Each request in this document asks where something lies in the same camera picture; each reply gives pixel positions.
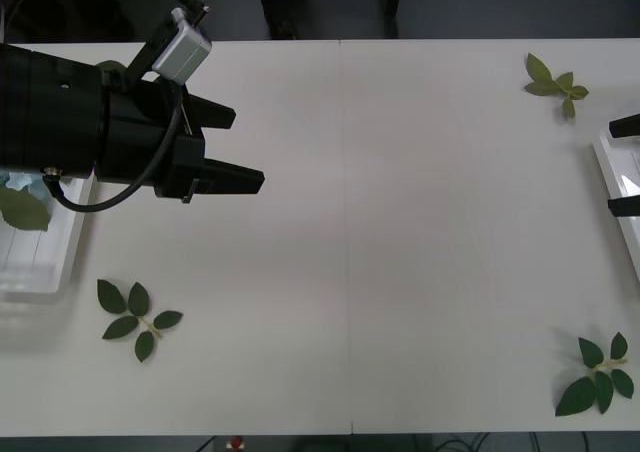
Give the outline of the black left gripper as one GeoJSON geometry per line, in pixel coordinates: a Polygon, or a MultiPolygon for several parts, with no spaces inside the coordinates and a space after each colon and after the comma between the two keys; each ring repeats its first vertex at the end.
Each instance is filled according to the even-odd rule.
{"type": "Polygon", "coordinates": [[[105,143],[97,159],[97,179],[131,185],[149,166],[142,182],[158,197],[187,200],[203,195],[254,195],[264,173],[213,159],[205,160],[202,128],[228,130],[234,109],[211,102],[164,79],[142,81],[126,94],[112,93],[105,143]]]}

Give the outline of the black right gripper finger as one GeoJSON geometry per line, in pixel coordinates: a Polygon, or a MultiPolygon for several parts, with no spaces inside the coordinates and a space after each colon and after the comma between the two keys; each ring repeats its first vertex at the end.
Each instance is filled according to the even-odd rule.
{"type": "Polygon", "coordinates": [[[614,217],[639,217],[640,196],[626,196],[609,199],[608,208],[614,217]]]}
{"type": "Polygon", "coordinates": [[[640,114],[611,121],[609,123],[609,133],[612,137],[639,137],[640,114]]]}

